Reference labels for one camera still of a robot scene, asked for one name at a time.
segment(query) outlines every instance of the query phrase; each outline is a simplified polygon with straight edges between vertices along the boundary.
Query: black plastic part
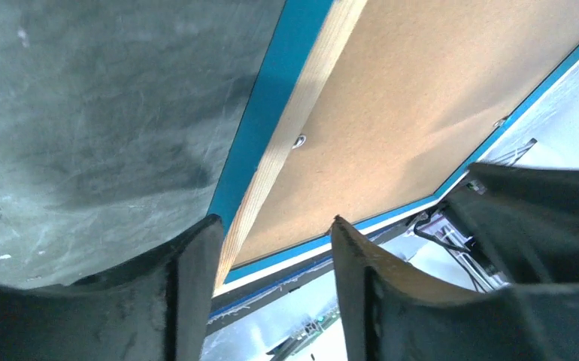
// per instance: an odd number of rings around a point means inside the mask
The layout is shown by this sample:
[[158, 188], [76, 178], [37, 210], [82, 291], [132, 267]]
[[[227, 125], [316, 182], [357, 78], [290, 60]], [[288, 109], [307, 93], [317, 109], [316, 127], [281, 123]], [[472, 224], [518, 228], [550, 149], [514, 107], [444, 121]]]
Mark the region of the black plastic part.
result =
[[198, 360], [222, 244], [208, 216], [71, 286], [0, 286], [0, 359]]
[[496, 268], [516, 283], [579, 283], [579, 171], [469, 170], [487, 192], [448, 202]]
[[489, 257], [484, 254], [480, 242], [475, 238], [471, 238], [465, 243], [465, 247], [469, 249], [469, 256], [484, 270], [489, 276], [498, 273], [498, 269], [493, 265]]
[[338, 217], [332, 249], [350, 361], [579, 360], [579, 171], [473, 165], [450, 204], [513, 281], [487, 294], [431, 277]]

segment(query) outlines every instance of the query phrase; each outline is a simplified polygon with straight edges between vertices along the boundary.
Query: cable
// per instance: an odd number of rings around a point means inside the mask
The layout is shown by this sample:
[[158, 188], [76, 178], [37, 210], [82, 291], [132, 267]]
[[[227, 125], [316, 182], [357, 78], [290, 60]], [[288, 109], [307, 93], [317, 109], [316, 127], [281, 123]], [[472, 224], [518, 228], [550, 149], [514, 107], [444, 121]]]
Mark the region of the cable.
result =
[[465, 257], [465, 256], [463, 256], [462, 258], [465, 260], [465, 262], [467, 263], [467, 265], [468, 265], [469, 267], [471, 267], [471, 269], [473, 270], [473, 272], [475, 272], [475, 274], [480, 277], [480, 280], [481, 280], [481, 281], [484, 281], [484, 283], [485, 283], [491, 290], [494, 290], [494, 289], [495, 289], [495, 287], [494, 287], [494, 286], [491, 284], [491, 282], [489, 281], [489, 279], [490, 279], [490, 278], [489, 278], [489, 275], [487, 275], [486, 272], [482, 273], [479, 269], [477, 269], [477, 266], [476, 266], [476, 265], [477, 265], [477, 262], [475, 261], [475, 259], [473, 259], [473, 257], [471, 257], [471, 256], [470, 256], [470, 257]]
[[460, 267], [462, 267], [463, 270], [465, 270], [465, 272], [467, 273], [467, 275], [471, 279], [471, 282], [473, 283], [473, 289], [475, 290], [475, 292], [480, 292], [479, 290], [482, 290], [483, 293], [487, 293], [486, 290], [476, 281], [475, 277], [473, 277], [471, 272], [468, 271], [468, 269], [465, 267], [465, 265], [460, 263], [460, 261], [447, 248], [445, 248], [444, 250], [446, 250], [447, 253], [449, 253], [449, 256], [451, 256], [451, 258], [453, 258], [453, 260], [456, 261], [456, 263]]
[[440, 241], [437, 237], [430, 235], [430, 234], [427, 234], [427, 233], [418, 229], [419, 226], [424, 226], [429, 222], [431, 222], [431, 217], [428, 217], [426, 220], [419, 220], [418, 222], [416, 222], [416, 224], [414, 224], [414, 234], [420, 238], [425, 238], [427, 241], [431, 241], [431, 242], [437, 244], [438, 246], [443, 247], [444, 249], [455, 250], [457, 252], [463, 252], [463, 253], [469, 253], [468, 248], [445, 243], [443, 241]]

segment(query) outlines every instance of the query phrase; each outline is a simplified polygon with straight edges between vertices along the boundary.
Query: black wire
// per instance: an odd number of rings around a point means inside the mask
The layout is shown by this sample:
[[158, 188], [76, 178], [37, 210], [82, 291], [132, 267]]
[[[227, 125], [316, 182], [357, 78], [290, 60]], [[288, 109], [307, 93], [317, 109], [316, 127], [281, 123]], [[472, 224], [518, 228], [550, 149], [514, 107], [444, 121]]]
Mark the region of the black wire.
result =
[[447, 253], [449, 253], [449, 256], [451, 256], [453, 258], [453, 260], [456, 261], [456, 263], [460, 267], [462, 267], [463, 270], [465, 270], [465, 272], [467, 273], [469, 278], [471, 278], [471, 282], [473, 283], [474, 290], [476, 292], [479, 292], [478, 290], [482, 290], [482, 292], [487, 293], [486, 290], [475, 280], [475, 277], [473, 277], [471, 272], [469, 272], [468, 269], [462, 263], [460, 263], [460, 261], [447, 248], [445, 248], [444, 250], [446, 250]]
[[471, 268], [475, 271], [475, 273], [477, 273], [482, 279], [487, 278], [488, 275], [487, 275], [486, 272], [484, 272], [484, 274], [483, 274], [482, 272], [480, 272], [480, 271], [477, 269], [477, 267], [476, 267], [477, 262], [475, 261], [475, 259], [474, 259], [473, 257], [471, 257], [471, 256], [470, 256], [469, 258], [465, 257], [465, 262], [466, 262], [469, 266], [471, 266]]
[[437, 237], [430, 235], [430, 234], [427, 234], [427, 233], [418, 229], [419, 226], [424, 226], [429, 222], [431, 222], [431, 217], [428, 217], [426, 220], [419, 220], [418, 222], [416, 222], [416, 224], [414, 224], [414, 234], [420, 238], [425, 238], [427, 241], [431, 241], [431, 242], [437, 244], [438, 246], [443, 247], [444, 249], [469, 253], [468, 248], [445, 243], [445, 242], [439, 240]]

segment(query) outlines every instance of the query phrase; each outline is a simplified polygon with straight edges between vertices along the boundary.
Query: wooden strip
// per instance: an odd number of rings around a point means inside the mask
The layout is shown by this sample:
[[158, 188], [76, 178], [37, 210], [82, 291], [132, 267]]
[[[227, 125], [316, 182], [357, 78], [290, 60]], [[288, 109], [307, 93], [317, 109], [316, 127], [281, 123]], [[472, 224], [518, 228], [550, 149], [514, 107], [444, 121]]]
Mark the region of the wooden strip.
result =
[[332, 4], [301, 76], [294, 86], [292, 96], [230, 226], [221, 252], [215, 289], [223, 285], [232, 268], [238, 251], [316, 104], [325, 82], [332, 73], [366, 2], [367, 0], [336, 0]]

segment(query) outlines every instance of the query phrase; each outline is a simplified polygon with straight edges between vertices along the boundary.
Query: teal painted edge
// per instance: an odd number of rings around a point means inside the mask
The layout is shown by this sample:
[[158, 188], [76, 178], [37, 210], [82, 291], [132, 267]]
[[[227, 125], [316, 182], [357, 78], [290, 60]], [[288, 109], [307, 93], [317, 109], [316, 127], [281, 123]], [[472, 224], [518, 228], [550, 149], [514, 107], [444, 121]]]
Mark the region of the teal painted edge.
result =
[[286, 0], [208, 209], [225, 232], [290, 100], [333, 0]]
[[[577, 61], [579, 60], [579, 45], [562, 61], [555, 70], [553, 70], [549, 76], [538, 85], [529, 96], [524, 99], [524, 101], [511, 112], [505, 123], [497, 128], [468, 158], [464, 161], [454, 173], [429, 197], [421, 199], [410, 203], [409, 205], [397, 208], [395, 210], [380, 214], [368, 220], [356, 223], [354, 226], [359, 229], [364, 229], [375, 224], [378, 224], [389, 218], [396, 217], [409, 211], [413, 208], [420, 207], [429, 202], [440, 199], [465, 173], [468, 165], [476, 162], [484, 152], [486, 152], [532, 105], [535, 104], [538, 99], [540, 99], [544, 93], [549, 90]], [[329, 236], [325, 235], [323, 237], [315, 238], [312, 241], [306, 242], [299, 246], [290, 248], [288, 250], [276, 253], [272, 256], [266, 257], [259, 261], [255, 261], [249, 265], [236, 268], [228, 274], [226, 278], [226, 283], [233, 282], [239, 278], [251, 275], [254, 272], [258, 272], [262, 269], [268, 268], [279, 262], [283, 262], [287, 259], [293, 258], [304, 252], [308, 252], [324, 244], [328, 244], [330, 241]]]

